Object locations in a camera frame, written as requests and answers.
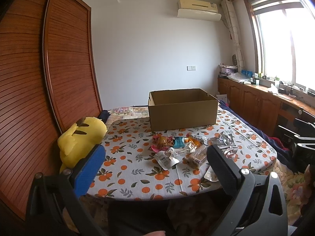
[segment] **person's hand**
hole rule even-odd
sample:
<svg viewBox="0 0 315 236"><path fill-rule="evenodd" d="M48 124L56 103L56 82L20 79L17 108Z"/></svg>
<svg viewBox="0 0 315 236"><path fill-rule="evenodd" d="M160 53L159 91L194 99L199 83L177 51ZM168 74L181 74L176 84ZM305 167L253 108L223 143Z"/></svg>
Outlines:
<svg viewBox="0 0 315 236"><path fill-rule="evenodd" d="M143 236L165 236L165 231L150 232Z"/></svg>

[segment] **metal bolt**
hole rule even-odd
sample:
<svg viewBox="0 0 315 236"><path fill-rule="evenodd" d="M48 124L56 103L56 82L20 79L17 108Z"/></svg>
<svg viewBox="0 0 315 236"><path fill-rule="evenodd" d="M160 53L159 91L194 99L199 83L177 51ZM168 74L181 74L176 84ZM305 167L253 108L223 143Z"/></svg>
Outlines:
<svg viewBox="0 0 315 236"><path fill-rule="evenodd" d="M277 177L278 177L278 174L277 174L276 172L274 172L274 171L271 172L270 175L271 175L273 178L277 178Z"/></svg>
<svg viewBox="0 0 315 236"><path fill-rule="evenodd" d="M42 172L38 172L35 174L36 179L40 179L43 176Z"/></svg>
<svg viewBox="0 0 315 236"><path fill-rule="evenodd" d="M64 169L63 172L62 172L62 174L64 174L64 175L70 175L71 172L72 172L71 169Z"/></svg>
<svg viewBox="0 0 315 236"><path fill-rule="evenodd" d="M248 169L241 169L241 173L243 175L248 175L249 174L249 170Z"/></svg>

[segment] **floral pillow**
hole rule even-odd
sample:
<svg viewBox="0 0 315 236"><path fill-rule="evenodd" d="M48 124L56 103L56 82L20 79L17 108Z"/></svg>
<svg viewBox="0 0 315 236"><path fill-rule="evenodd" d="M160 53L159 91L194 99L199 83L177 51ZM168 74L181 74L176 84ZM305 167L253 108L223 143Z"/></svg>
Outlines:
<svg viewBox="0 0 315 236"><path fill-rule="evenodd" d="M287 213L288 224L293 225L294 222L301 216L303 196L303 185L305 182L303 173L293 173L285 165L278 160L275 163L274 171L278 174L282 189L284 192Z"/></svg>

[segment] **pikachu plush toy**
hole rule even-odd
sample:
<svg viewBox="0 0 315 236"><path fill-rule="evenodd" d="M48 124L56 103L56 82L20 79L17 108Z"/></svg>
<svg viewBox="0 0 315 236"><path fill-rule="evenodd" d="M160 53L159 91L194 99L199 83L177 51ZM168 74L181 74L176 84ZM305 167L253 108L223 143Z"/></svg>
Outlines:
<svg viewBox="0 0 315 236"><path fill-rule="evenodd" d="M96 144L102 142L107 128L102 120L86 117L78 120L58 139L62 166L74 168L78 161L85 158Z"/></svg>

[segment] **white wall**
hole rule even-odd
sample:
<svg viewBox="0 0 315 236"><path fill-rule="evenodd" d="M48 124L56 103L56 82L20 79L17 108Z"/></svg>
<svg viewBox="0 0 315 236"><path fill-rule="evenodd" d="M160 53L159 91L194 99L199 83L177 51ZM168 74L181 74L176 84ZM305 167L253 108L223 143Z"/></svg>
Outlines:
<svg viewBox="0 0 315 236"><path fill-rule="evenodd" d="M223 22L177 18L178 0L92 7L92 45L103 109L146 105L150 91L217 90L218 64L232 63ZM187 71L196 65L196 71Z"/></svg>
<svg viewBox="0 0 315 236"><path fill-rule="evenodd" d="M244 0L233 2L241 37L241 49L246 70L255 71L255 49L252 29Z"/></svg>

